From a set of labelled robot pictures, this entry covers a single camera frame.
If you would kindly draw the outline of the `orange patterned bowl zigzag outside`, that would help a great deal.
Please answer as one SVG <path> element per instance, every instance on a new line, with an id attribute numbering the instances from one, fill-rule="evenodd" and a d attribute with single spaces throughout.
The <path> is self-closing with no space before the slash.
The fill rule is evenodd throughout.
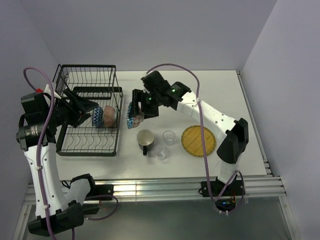
<path id="1" fill-rule="evenodd" d="M 93 127 L 100 127 L 103 123 L 103 109 L 100 106 L 95 107 L 91 113 L 91 124 Z"/>

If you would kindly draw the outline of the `blue triangle patterned bowl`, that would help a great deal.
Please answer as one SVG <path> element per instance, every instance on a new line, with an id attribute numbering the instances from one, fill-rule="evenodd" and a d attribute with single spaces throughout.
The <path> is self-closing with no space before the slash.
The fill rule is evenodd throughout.
<path id="1" fill-rule="evenodd" d="M 126 124 L 128 129 L 138 127 L 144 121 L 144 113 L 141 108 L 138 107 L 138 115 L 130 117 L 130 113 L 133 112 L 133 103 L 130 102 L 127 108 Z"/>

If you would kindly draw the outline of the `pink floral patterned bowl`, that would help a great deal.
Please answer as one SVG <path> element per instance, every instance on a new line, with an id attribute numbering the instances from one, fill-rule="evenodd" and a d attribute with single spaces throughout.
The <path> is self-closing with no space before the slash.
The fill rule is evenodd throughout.
<path id="1" fill-rule="evenodd" d="M 107 128 L 112 127 L 117 120 L 116 110 L 109 105 L 106 105 L 103 111 L 103 122 Z"/>

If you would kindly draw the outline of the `black mug white inside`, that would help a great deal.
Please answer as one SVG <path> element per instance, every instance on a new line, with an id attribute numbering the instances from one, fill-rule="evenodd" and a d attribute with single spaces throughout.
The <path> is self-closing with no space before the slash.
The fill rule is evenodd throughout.
<path id="1" fill-rule="evenodd" d="M 142 154 L 147 156 L 148 152 L 154 147 L 155 136 L 152 131 L 142 129 L 137 133 L 136 141 L 142 150 Z"/>

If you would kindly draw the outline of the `clear faceted glass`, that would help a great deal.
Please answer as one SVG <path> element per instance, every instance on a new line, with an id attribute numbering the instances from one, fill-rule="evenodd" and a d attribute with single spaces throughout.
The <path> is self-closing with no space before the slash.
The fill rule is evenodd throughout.
<path id="1" fill-rule="evenodd" d="M 162 139 L 164 141 L 164 143 L 167 145 L 167 146 L 171 146 L 174 144 L 175 142 L 175 138 L 176 138 L 176 135 L 173 131 L 171 130 L 166 130 L 163 134 L 162 134 Z"/>

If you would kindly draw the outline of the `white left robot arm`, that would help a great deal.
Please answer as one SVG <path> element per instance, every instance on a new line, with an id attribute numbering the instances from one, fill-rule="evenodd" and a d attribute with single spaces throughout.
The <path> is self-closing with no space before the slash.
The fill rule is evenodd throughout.
<path id="1" fill-rule="evenodd" d="M 90 174 L 74 177 L 67 193 L 62 190 L 56 162 L 56 132 L 62 125 L 78 127 L 90 118 L 97 103 L 66 89 L 55 103 L 47 93 L 21 97 L 24 114 L 16 140 L 28 161 L 36 197 L 35 219 L 28 223 L 31 234 L 52 237 L 83 225 L 83 202 L 96 197 L 98 188 Z"/>

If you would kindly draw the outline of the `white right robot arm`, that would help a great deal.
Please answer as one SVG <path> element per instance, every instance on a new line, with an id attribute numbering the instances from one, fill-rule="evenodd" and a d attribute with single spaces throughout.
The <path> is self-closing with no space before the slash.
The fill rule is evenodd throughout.
<path id="1" fill-rule="evenodd" d="M 249 143 L 248 122 L 227 116 L 205 101 L 199 99 L 189 87 L 181 82 L 170 85 L 167 81 L 163 89 L 134 89 L 132 91 L 129 116 L 143 113 L 146 119 L 159 116 L 159 107 L 165 106 L 181 112 L 202 123 L 216 139 L 216 154 L 221 160 L 216 183 L 217 191 L 229 194 L 233 188 L 233 174 L 238 169 L 238 160 Z"/>

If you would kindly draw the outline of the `round woven bamboo tray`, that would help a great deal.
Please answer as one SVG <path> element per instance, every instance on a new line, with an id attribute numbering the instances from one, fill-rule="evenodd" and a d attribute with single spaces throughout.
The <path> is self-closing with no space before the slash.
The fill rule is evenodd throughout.
<path id="1" fill-rule="evenodd" d="M 215 135 L 204 127 L 204 143 L 206 154 L 210 155 L 217 146 Z M 181 135 L 181 144 L 184 150 L 194 157 L 204 157 L 202 132 L 200 125 L 192 125 L 186 128 Z"/>

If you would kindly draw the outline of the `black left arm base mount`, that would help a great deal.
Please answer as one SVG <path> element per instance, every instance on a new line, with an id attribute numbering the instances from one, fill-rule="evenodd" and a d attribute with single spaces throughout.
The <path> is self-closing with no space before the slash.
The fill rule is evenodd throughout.
<path id="1" fill-rule="evenodd" d="M 86 201 L 98 201 L 98 203 L 83 203 L 83 212 L 85 215 L 95 215 L 101 207 L 102 201 L 111 201 L 110 197 L 114 194 L 114 186 L 112 184 L 96 184 L 94 191 L 87 194 Z"/>

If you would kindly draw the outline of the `aluminium table edge rail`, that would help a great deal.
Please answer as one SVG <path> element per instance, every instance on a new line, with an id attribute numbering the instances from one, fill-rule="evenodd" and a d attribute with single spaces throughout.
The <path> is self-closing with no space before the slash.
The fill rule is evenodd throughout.
<path id="1" fill-rule="evenodd" d="M 198 190 L 203 177 L 167 178 L 148 180 L 105 180 L 96 181 L 97 186 L 113 185 L 113 195 L 120 202 L 156 202 L 204 200 Z M 271 175 L 246 177 L 245 192 L 249 198 L 286 196 L 281 178 Z"/>

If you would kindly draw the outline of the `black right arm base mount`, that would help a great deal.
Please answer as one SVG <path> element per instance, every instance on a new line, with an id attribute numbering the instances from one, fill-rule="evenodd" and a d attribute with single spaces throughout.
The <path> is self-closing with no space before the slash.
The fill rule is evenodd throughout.
<path id="1" fill-rule="evenodd" d="M 210 181 L 210 187 L 212 191 L 212 195 L 214 198 L 216 198 L 221 190 L 223 189 L 225 185 L 221 182 L 218 182 L 217 180 L 215 181 Z M 209 190 L 208 190 L 208 185 L 206 181 L 202 181 L 200 183 L 200 189 L 198 190 L 198 193 L 203 196 L 204 198 L 209 198 Z M 245 195 L 246 191 L 243 187 L 242 181 L 241 180 L 235 180 L 231 184 L 229 184 L 224 192 L 222 193 L 222 197 L 231 197 L 231 196 L 236 196 L 236 197 L 241 197 L 242 195 Z"/>

